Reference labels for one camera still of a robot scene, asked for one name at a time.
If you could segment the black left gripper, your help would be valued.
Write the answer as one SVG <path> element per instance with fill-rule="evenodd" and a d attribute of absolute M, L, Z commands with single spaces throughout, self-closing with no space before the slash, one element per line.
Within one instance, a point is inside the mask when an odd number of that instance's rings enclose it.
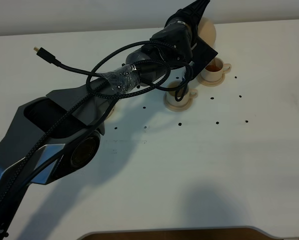
<path fill-rule="evenodd" d="M 192 57 L 192 46 L 198 35 L 198 25 L 210 0 L 196 0 L 170 16 L 164 28 L 155 33 L 150 40 L 174 46 L 186 62 Z"/>

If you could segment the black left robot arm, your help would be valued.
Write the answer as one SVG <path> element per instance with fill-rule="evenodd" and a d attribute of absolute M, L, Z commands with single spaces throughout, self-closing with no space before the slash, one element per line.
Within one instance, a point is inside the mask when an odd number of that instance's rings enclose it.
<path fill-rule="evenodd" d="M 208 4 L 194 1 L 173 14 L 151 39 L 125 46 L 135 51 L 114 71 L 73 68 L 46 49 L 36 49 L 46 62 L 87 79 L 83 86 L 54 90 L 17 109 L 0 141 L 0 240 L 8 236 L 30 184 L 47 185 L 94 158 L 104 122 L 119 100 L 152 90 L 167 92 L 164 82 L 179 68 L 185 68 L 184 79 L 173 91 L 177 101 L 184 98 L 188 83 L 217 54 L 198 34 Z"/>

